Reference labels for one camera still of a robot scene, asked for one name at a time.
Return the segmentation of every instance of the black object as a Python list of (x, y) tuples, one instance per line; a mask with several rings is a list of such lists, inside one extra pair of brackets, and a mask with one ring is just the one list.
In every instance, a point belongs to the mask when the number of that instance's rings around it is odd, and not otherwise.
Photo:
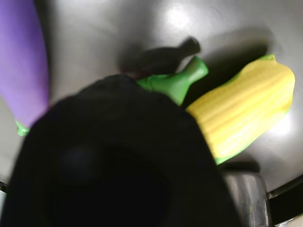
[(8, 185), (0, 181), (0, 191), (8, 193)]
[(194, 118), (118, 75), (60, 101), (34, 124), (1, 219), (1, 227), (17, 226), (240, 221)]
[(273, 190), (269, 196), (274, 225), (303, 214), (303, 175)]
[(176, 72), (184, 58), (200, 51), (199, 42), (194, 37), (190, 37), (177, 48), (157, 48), (144, 51), (134, 57), (132, 57), (134, 53), (128, 53), (125, 61), (120, 65), (120, 70), (134, 79), (171, 74)]

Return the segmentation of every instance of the yellow corn cob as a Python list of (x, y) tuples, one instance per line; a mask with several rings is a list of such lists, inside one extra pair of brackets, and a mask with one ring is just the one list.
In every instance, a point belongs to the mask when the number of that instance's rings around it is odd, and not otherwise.
[(288, 112), (294, 74), (267, 55), (191, 104), (191, 113), (219, 164), (243, 151)]

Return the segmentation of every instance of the metal container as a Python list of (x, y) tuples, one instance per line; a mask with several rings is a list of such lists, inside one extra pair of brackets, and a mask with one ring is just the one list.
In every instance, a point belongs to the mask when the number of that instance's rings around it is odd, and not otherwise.
[(261, 176), (254, 172), (224, 174), (244, 227), (270, 227), (268, 195)]

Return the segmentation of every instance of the toy eggplant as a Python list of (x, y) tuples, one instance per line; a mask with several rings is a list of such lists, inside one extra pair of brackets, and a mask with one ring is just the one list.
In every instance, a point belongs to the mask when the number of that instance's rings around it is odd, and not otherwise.
[(187, 108), (217, 164), (242, 152), (286, 115), (294, 83), (293, 72), (277, 63), (274, 55), (267, 55)]
[(48, 108), (45, 44), (33, 0), (0, 1), (0, 95), (23, 136)]

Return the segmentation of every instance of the purple eggplant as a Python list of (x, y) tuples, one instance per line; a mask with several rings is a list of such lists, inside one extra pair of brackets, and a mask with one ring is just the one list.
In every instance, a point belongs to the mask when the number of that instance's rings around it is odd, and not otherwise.
[(48, 108), (46, 49), (33, 0), (0, 0), (0, 95), (19, 134)]

